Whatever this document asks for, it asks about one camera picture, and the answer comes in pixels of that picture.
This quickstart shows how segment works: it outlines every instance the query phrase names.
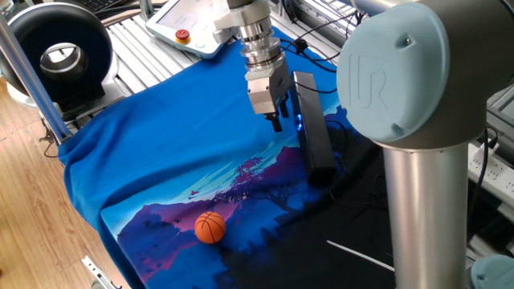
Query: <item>light blue cap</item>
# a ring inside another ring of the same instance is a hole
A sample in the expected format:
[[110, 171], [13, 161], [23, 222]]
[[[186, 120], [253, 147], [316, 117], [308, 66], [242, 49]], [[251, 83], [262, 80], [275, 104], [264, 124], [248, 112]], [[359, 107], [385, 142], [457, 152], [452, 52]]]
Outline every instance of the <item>light blue cap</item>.
[[352, 126], [379, 142], [420, 129], [437, 108], [450, 46], [437, 14], [401, 4], [364, 21], [343, 46], [337, 91]]

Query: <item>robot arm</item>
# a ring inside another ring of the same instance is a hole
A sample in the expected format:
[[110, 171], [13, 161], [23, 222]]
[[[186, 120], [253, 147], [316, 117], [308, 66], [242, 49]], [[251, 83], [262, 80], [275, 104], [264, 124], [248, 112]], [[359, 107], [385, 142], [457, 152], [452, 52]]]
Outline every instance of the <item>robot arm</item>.
[[337, 87], [353, 127], [384, 147], [397, 287], [465, 288], [467, 142], [514, 76], [512, 5], [346, 2], [380, 13], [344, 45]]
[[228, 0], [230, 11], [214, 22], [223, 41], [223, 31], [237, 27], [244, 48], [248, 97], [255, 114], [264, 114], [276, 132], [282, 131], [279, 113], [288, 117], [285, 100], [291, 84], [280, 40], [272, 37], [270, 6], [267, 0]]

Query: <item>red emergency stop button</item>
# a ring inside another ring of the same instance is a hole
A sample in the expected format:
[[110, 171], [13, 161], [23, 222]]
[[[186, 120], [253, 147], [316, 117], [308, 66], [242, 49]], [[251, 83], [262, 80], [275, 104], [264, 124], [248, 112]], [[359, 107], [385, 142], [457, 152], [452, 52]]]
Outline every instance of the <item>red emergency stop button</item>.
[[187, 44], [191, 41], [190, 32], [186, 29], [180, 29], [175, 33], [175, 37], [177, 37], [177, 42], [180, 44]]

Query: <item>white cable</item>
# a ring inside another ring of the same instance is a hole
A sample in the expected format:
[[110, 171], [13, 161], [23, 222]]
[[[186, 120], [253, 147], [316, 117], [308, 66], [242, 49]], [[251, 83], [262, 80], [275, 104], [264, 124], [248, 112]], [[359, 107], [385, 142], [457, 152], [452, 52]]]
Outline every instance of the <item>white cable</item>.
[[336, 246], [336, 247], [337, 247], [337, 248], [339, 248], [339, 249], [345, 250], [345, 251], [347, 251], [347, 252], [349, 252], [349, 253], [355, 254], [355, 255], [357, 255], [357, 256], [359, 256], [359, 257], [361, 257], [361, 258], [364, 258], [364, 259], [366, 259], [366, 260], [368, 260], [368, 261], [370, 261], [370, 262], [373, 262], [373, 263], [375, 263], [375, 264], [377, 264], [377, 265], [380, 265], [380, 266], [384, 267], [385, 269], [388, 269], [388, 270], [391, 270], [392, 272], [394, 272], [394, 268], [393, 268], [393, 267], [391, 267], [391, 266], [389, 266], [389, 265], [387, 265], [387, 264], [384, 264], [384, 263], [382, 263], [382, 262], [380, 262], [380, 261], [377, 261], [377, 260], [375, 260], [374, 258], [368, 257], [368, 256], [366, 256], [366, 255], [364, 255], [364, 254], [361, 254], [361, 253], [359, 253], [359, 252], [357, 252], [357, 251], [354, 251], [354, 250], [352, 250], [352, 249], [349, 249], [349, 248], [347, 248], [347, 247], [345, 247], [345, 246], [341, 246], [341, 245], [339, 245], [339, 244], [336, 244], [335, 242], [332, 242], [332, 241], [330, 241], [330, 240], [327, 240], [327, 243], [328, 243], [328, 244], [330, 244], [330, 245], [332, 245], [332, 246]]

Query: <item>power strip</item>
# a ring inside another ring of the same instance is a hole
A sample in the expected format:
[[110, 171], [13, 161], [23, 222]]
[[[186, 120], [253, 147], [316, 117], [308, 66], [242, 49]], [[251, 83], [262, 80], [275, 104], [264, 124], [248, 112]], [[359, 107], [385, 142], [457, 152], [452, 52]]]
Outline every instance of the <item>power strip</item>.
[[[477, 182], [483, 165], [483, 145], [477, 148], [469, 144], [468, 148], [467, 175], [472, 181]], [[514, 208], [514, 169], [499, 161], [495, 157], [494, 149], [489, 151], [482, 187], [505, 205]]]

